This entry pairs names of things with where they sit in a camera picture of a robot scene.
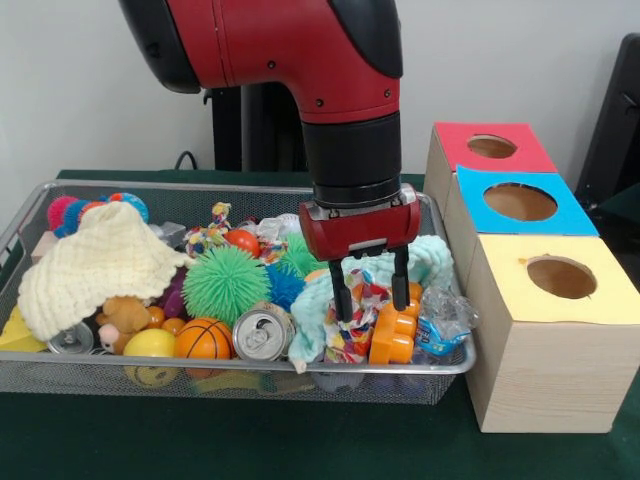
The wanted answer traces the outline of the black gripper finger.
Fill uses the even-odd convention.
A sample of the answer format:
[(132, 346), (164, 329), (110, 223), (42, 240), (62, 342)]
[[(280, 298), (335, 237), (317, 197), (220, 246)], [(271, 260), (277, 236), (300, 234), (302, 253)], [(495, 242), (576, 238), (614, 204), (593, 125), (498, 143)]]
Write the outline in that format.
[(328, 266), (334, 292), (336, 318), (341, 322), (349, 322), (353, 317), (352, 298), (351, 292), (345, 284), (341, 261), (330, 260)]
[(405, 310), (410, 304), (408, 261), (409, 249), (407, 245), (392, 250), (394, 253), (394, 273), (392, 275), (392, 294), (394, 308)]

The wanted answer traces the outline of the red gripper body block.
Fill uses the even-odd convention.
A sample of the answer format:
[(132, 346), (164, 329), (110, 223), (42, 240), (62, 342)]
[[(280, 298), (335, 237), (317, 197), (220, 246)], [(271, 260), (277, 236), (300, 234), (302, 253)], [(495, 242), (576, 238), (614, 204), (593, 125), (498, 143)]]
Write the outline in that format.
[(392, 200), (370, 207), (325, 208), (311, 200), (300, 205), (299, 221), (310, 252), (320, 261), (388, 251), (406, 262), (408, 245), (420, 229), (420, 201), (410, 185), (403, 185)]

